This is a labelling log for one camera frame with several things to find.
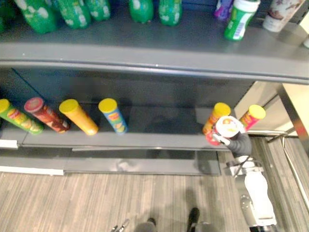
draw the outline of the green soda bottle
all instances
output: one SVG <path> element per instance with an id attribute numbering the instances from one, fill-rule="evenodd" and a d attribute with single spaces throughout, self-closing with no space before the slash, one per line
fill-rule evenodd
<path id="1" fill-rule="evenodd" d="M 57 29 L 55 13 L 42 0 L 14 0 L 27 23 L 40 34 Z"/>
<path id="2" fill-rule="evenodd" d="M 108 0 L 85 0 L 91 16 L 96 21 L 107 20 L 111 17 L 111 6 Z"/>
<path id="3" fill-rule="evenodd" d="M 152 0 L 129 0 L 129 8 L 133 21 L 138 23 L 150 22 L 154 16 Z"/>
<path id="4" fill-rule="evenodd" d="M 91 22 L 87 6 L 83 0 L 59 0 L 60 12 L 70 28 L 86 28 Z"/>
<path id="5" fill-rule="evenodd" d="M 45 3 L 51 8 L 53 11 L 60 12 L 59 2 L 58 0 L 45 0 Z"/>
<path id="6" fill-rule="evenodd" d="M 159 16 L 162 24 L 175 26 L 179 23 L 182 14 L 182 0 L 160 0 Z"/>
<path id="7" fill-rule="evenodd" d="M 16 18 L 14 7 L 7 0 L 0 0 L 0 32 L 7 29 L 10 21 Z"/>

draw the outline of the person's foot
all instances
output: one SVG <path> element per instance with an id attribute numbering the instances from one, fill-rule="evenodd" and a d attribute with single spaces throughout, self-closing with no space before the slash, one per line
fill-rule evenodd
<path id="1" fill-rule="evenodd" d="M 148 218 L 148 222 L 152 222 L 156 226 L 155 219 L 153 217 Z"/>
<path id="2" fill-rule="evenodd" d="M 187 227 L 187 232 L 194 231 L 192 230 L 192 225 L 197 224 L 199 219 L 199 209 L 198 208 L 192 208 L 189 214 L 189 219 L 188 219 L 188 227 Z"/>

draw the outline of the gray floor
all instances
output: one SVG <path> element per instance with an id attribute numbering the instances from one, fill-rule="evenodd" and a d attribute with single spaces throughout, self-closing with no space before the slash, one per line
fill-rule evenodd
<path id="1" fill-rule="evenodd" d="M 308 157 L 297 139 L 288 139 L 286 148 L 308 193 Z M 309 231 L 280 142 L 255 138 L 253 155 L 265 164 L 281 232 Z M 222 166 L 230 159 L 220 153 Z M 229 176 L 0 174 L 0 232 L 109 232 L 125 218 L 131 232 L 148 217 L 156 218 L 159 232 L 184 232 L 194 206 L 201 220 L 223 232 L 248 231 Z"/>

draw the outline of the shelf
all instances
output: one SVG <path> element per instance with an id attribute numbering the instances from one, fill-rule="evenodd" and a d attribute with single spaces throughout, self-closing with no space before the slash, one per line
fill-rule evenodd
<path id="1" fill-rule="evenodd" d="M 159 73 L 205 78 L 307 84 L 306 33 L 289 24 L 282 33 L 252 22 L 241 42 L 223 38 L 226 23 L 211 14 L 184 11 L 180 25 L 154 19 L 134 23 L 125 8 L 106 22 L 72 30 L 66 25 L 40 35 L 23 21 L 0 35 L 0 67 L 48 67 Z"/>
<path id="2" fill-rule="evenodd" d="M 0 172 L 220 175 L 215 151 L 131 150 L 72 152 L 68 148 L 0 150 Z"/>
<path id="3" fill-rule="evenodd" d="M 201 133 L 202 125 L 196 123 L 194 109 L 163 107 L 121 108 L 129 132 L 117 135 L 113 132 L 97 105 L 83 105 L 86 112 L 99 126 L 96 135 L 88 136 L 75 125 L 64 134 L 49 128 L 40 135 L 27 134 L 22 146 L 71 147 L 83 149 L 179 149 L 179 150 L 227 150 L 223 145 L 212 146 Z M 206 109 L 205 117 L 211 113 Z"/>

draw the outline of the blue pringles can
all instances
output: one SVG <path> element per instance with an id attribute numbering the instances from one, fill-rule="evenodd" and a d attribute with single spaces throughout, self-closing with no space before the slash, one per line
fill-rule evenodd
<path id="1" fill-rule="evenodd" d="M 108 122 L 111 124 L 117 134 L 127 132 L 127 125 L 122 117 L 117 102 L 112 98 L 106 98 L 100 101 L 98 109 L 104 114 Z"/>

